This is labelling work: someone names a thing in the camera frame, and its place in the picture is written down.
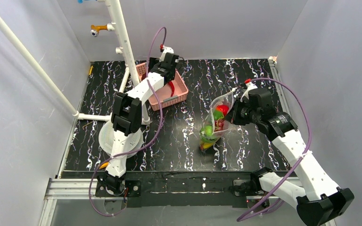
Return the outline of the yellow toy bananas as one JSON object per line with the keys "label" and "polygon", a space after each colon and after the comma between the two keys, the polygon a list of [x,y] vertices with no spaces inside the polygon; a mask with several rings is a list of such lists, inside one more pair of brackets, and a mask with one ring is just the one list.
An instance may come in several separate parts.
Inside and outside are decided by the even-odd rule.
{"label": "yellow toy bananas", "polygon": [[201,142],[199,145],[199,148],[201,151],[205,151],[205,150],[211,148],[212,146],[214,146],[215,144],[216,144],[216,142],[211,142],[211,143]]}

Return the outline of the red toy pepper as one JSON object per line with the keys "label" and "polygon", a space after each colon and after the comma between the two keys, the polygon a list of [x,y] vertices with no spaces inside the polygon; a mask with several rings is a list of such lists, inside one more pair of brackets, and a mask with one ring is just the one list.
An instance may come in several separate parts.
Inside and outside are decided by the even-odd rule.
{"label": "red toy pepper", "polygon": [[226,114],[229,111],[229,106],[228,105],[218,105],[216,107],[216,111],[219,111],[223,114],[223,116],[226,116]]}

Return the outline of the green toy watermelon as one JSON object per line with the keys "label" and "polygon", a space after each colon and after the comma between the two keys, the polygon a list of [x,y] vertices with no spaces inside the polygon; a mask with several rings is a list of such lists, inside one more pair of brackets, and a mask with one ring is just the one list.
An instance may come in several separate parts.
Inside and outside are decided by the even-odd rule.
{"label": "green toy watermelon", "polygon": [[216,140],[216,138],[213,136],[213,127],[212,125],[203,125],[201,128],[199,134],[200,134],[200,140],[204,143],[212,143]]}

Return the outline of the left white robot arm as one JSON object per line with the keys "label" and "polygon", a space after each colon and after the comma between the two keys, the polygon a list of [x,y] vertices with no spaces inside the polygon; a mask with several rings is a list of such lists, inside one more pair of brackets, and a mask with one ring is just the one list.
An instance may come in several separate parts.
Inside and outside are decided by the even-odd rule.
{"label": "left white robot arm", "polygon": [[142,106],[151,96],[158,98],[157,91],[174,80],[178,61],[178,55],[163,53],[142,82],[126,93],[116,94],[111,119],[99,133],[99,145],[109,154],[109,159],[105,161],[105,173],[97,177],[98,189],[115,196],[125,193],[127,158],[153,143],[144,144]]}

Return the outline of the red toy chili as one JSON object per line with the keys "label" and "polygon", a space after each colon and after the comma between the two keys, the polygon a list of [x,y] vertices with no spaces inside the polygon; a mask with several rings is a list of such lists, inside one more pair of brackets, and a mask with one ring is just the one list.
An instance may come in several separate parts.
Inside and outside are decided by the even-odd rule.
{"label": "red toy chili", "polygon": [[168,82],[168,85],[169,85],[170,88],[171,88],[171,95],[170,95],[170,97],[173,97],[173,96],[174,96],[174,93],[175,93],[175,86],[174,86],[174,84],[173,84],[172,81]]}

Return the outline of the purple toy grapes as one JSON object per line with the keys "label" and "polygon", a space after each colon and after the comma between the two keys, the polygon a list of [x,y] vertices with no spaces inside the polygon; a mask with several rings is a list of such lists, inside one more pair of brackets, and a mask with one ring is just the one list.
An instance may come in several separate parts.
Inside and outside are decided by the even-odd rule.
{"label": "purple toy grapes", "polygon": [[214,131],[222,131],[224,127],[224,120],[220,119],[214,122]]}

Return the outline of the green toy vegetable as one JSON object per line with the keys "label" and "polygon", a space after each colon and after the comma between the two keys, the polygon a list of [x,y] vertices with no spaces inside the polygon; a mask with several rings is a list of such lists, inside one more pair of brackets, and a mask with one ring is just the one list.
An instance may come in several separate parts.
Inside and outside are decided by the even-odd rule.
{"label": "green toy vegetable", "polygon": [[224,118],[224,114],[222,111],[214,110],[213,111],[213,119],[214,121],[220,120]]}

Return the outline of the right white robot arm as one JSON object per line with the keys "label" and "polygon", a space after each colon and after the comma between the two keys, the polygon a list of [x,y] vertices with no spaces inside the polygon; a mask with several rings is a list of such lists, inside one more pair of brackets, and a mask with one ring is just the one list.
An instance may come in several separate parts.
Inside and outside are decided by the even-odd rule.
{"label": "right white robot arm", "polygon": [[325,172],[290,115],[276,111],[270,91],[248,88],[226,120],[235,125],[255,124],[292,166],[284,177],[266,167],[251,173],[250,188],[266,192],[265,199],[276,195],[294,207],[307,226],[320,226],[346,212],[353,192],[341,188]]}

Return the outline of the clear polka dot zip bag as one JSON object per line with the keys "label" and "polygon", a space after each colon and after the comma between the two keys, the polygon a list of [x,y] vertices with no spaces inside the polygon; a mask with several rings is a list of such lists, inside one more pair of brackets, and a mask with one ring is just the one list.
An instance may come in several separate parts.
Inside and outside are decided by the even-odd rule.
{"label": "clear polka dot zip bag", "polygon": [[234,102],[234,92],[232,88],[226,94],[216,97],[210,104],[208,115],[203,120],[202,127],[199,131],[199,149],[205,151],[212,147],[224,134],[229,130],[229,122],[225,116],[230,112]]}

